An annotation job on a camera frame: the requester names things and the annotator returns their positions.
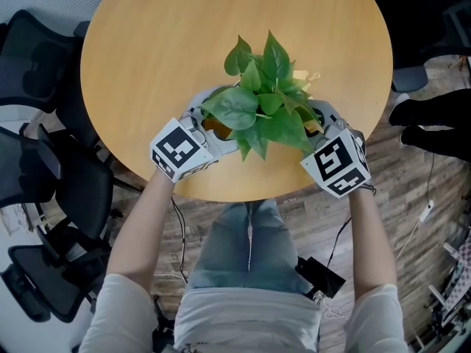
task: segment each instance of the black and white marker cube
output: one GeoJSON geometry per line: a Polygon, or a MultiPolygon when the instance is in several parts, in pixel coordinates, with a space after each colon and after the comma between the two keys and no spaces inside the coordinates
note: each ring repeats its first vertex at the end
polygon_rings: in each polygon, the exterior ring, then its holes
{"type": "Polygon", "coordinates": [[[322,189],[341,198],[371,179],[361,144],[344,129],[301,165],[322,189]]]}
{"type": "Polygon", "coordinates": [[[173,183],[205,170],[213,155],[175,118],[150,143],[150,157],[173,183]]]}

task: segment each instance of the potted plant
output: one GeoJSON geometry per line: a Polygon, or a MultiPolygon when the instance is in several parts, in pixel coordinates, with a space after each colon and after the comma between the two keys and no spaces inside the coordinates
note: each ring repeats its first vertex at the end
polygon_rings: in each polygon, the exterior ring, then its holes
{"type": "Polygon", "coordinates": [[[216,89],[199,108],[206,121],[215,119],[227,127],[227,139],[237,140],[242,160],[250,149],[265,160],[269,141],[313,151],[308,134],[319,117],[302,89],[307,81],[293,78],[294,62],[271,32],[263,55],[253,54],[239,36],[224,69],[231,76],[241,75],[240,81],[216,89]]]}

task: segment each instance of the wooden floor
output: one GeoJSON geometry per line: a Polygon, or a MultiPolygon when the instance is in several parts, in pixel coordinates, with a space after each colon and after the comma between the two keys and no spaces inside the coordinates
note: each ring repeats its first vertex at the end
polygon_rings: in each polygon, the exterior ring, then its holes
{"type": "MultiPolygon", "coordinates": [[[[429,62],[429,84],[425,89],[412,93],[411,97],[429,99],[452,90],[469,88],[467,70],[460,72],[458,67],[449,69],[455,61],[454,57],[443,57],[429,62]]],[[[376,201],[394,252],[398,253],[427,203],[426,190],[432,154],[411,147],[400,149],[398,135],[401,129],[391,127],[387,122],[394,99],[395,95],[392,93],[378,126],[367,142],[367,159],[375,187],[378,189],[376,201]]],[[[115,164],[114,170],[122,179],[139,182],[136,176],[119,164],[115,164]]],[[[442,248],[442,244],[446,240],[458,244],[463,239],[466,229],[458,222],[464,208],[461,196],[470,188],[467,163],[454,158],[435,156],[430,181],[430,198],[433,199],[435,207],[397,261],[400,302],[407,340],[413,338],[415,332],[424,331],[430,323],[431,313],[424,308],[429,302],[428,285],[432,283],[439,287],[453,267],[453,261],[442,248]]],[[[116,189],[113,200],[113,207],[126,215],[134,205],[136,197],[116,189]]],[[[223,204],[179,196],[175,196],[175,201],[186,219],[188,243],[185,270],[191,273],[211,222],[220,213],[223,204]]],[[[313,256],[326,263],[339,227],[349,215],[347,198],[337,200],[314,185],[279,197],[277,203],[286,225],[291,230],[299,254],[303,257],[313,256]]],[[[51,218],[54,218],[54,209],[50,209],[51,218]]],[[[110,220],[113,235],[117,234],[122,222],[118,219],[110,220]]],[[[161,249],[153,292],[162,297],[166,312],[172,314],[178,308],[184,284],[176,277],[161,276],[166,273],[177,274],[180,264],[180,225],[175,212],[170,208],[161,249]]],[[[331,269],[347,282],[334,299],[327,300],[330,306],[340,307],[341,314],[346,317],[352,312],[354,299],[352,249],[351,226],[348,226],[340,236],[331,264],[331,269]]],[[[344,351],[343,326],[346,322],[347,318],[322,318],[320,352],[344,351]]]]}

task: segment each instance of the white t-shirt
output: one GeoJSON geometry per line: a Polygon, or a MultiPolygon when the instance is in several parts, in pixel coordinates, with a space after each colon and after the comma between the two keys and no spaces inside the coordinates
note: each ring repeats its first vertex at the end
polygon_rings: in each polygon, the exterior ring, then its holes
{"type": "MultiPolygon", "coordinates": [[[[175,321],[165,352],[309,353],[316,351],[322,313],[304,296],[249,288],[194,289],[175,321]]],[[[130,279],[106,276],[80,353],[151,353],[157,326],[149,294],[130,279]]],[[[347,353],[406,353],[397,288],[384,285],[356,303],[347,353]]]]}

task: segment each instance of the jeans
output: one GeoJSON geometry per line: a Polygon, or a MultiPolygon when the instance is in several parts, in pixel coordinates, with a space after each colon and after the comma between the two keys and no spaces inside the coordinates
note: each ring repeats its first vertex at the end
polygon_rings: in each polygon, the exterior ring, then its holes
{"type": "Polygon", "coordinates": [[[311,284],[294,270],[296,265],[297,251],[274,199],[229,204],[213,223],[187,290],[257,288],[304,294],[311,284]]]}
{"type": "Polygon", "coordinates": [[[389,123],[408,126],[401,136],[405,145],[471,162],[470,113],[471,89],[462,89],[428,101],[404,101],[396,106],[389,123]],[[449,126],[452,129],[424,131],[418,126],[449,126]]]}

